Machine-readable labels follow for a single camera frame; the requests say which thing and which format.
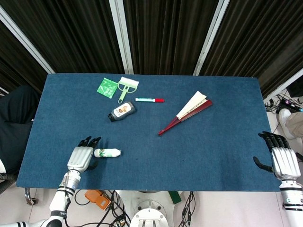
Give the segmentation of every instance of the orange device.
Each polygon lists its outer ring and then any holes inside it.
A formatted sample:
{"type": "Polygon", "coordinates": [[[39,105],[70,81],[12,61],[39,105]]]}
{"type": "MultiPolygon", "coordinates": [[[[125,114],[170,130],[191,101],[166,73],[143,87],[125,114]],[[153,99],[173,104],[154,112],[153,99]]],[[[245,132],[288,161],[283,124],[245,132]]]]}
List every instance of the orange device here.
{"type": "Polygon", "coordinates": [[[95,203],[102,210],[106,210],[110,205],[110,199],[105,193],[99,190],[87,190],[85,197],[92,203],[95,203]]]}

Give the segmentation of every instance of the white shoe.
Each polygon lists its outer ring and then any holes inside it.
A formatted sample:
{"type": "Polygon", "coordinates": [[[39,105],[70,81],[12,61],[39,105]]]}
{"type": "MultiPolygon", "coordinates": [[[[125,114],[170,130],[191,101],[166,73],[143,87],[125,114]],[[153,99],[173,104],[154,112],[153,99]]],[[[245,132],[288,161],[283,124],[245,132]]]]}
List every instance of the white shoe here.
{"type": "Polygon", "coordinates": [[[293,140],[296,137],[290,133],[290,131],[288,130],[288,128],[286,127],[286,121],[288,119],[288,117],[291,115],[292,113],[288,110],[288,109],[282,109],[279,112],[279,122],[281,124],[281,127],[283,129],[284,135],[286,138],[293,140]]]}

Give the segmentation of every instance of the green packet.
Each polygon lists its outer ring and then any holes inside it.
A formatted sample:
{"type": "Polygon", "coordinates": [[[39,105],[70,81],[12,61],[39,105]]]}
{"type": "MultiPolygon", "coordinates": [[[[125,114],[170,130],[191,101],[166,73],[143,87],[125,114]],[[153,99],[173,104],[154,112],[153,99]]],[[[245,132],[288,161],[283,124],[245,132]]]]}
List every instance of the green packet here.
{"type": "Polygon", "coordinates": [[[100,94],[103,94],[104,96],[108,98],[112,98],[116,89],[118,87],[118,84],[116,82],[113,82],[107,78],[104,78],[100,86],[98,87],[97,92],[100,94]]]}

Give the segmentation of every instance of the green handle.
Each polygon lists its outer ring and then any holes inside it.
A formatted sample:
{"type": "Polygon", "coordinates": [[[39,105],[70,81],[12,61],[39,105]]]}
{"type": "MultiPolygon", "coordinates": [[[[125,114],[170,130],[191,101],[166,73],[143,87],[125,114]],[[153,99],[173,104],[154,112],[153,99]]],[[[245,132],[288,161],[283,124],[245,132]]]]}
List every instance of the green handle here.
{"type": "Polygon", "coordinates": [[[122,94],[121,94],[121,96],[119,98],[118,103],[122,103],[123,102],[123,99],[124,99],[126,93],[127,93],[127,90],[123,89],[123,92],[122,92],[122,94]]]}

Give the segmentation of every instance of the black cloth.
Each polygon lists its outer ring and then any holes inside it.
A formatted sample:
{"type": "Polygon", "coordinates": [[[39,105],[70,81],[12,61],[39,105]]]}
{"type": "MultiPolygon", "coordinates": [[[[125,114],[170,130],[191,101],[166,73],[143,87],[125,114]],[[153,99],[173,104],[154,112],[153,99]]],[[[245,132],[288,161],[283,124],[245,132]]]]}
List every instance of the black cloth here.
{"type": "Polygon", "coordinates": [[[20,169],[39,104],[39,94],[21,86],[0,98],[0,159],[7,173],[20,169]]]}

